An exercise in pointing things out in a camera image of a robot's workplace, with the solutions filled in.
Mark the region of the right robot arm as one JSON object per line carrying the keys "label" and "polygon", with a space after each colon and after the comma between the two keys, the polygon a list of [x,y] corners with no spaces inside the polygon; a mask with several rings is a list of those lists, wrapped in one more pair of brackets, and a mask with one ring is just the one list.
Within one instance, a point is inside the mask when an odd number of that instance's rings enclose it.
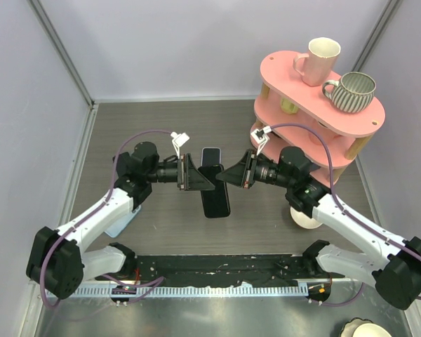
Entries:
{"label": "right robot arm", "polygon": [[314,179],[311,166],[298,147],[283,148],[278,162],[248,150],[217,178],[245,189],[256,182],[284,187],[292,209],[327,225],[360,249],[353,253],[317,242],[313,245],[316,253],[302,261],[305,273],[319,277],[329,272],[356,279],[375,288],[393,307],[407,310],[421,294],[421,239],[404,239],[363,217]]}

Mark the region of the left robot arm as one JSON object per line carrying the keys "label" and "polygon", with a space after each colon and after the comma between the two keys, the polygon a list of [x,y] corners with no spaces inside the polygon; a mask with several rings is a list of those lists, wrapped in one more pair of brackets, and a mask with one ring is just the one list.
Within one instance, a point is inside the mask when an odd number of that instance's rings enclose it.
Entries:
{"label": "left robot arm", "polygon": [[68,223],[36,233],[26,275],[39,284],[42,293],[63,300],[89,279],[103,275],[130,279],[135,253],[128,247],[112,243],[100,250],[88,248],[109,227],[131,215],[152,193],[153,183],[173,183],[184,191],[215,188],[190,154],[161,160],[151,142],[138,143],[132,153],[121,153],[114,162],[117,177],[102,199]]}

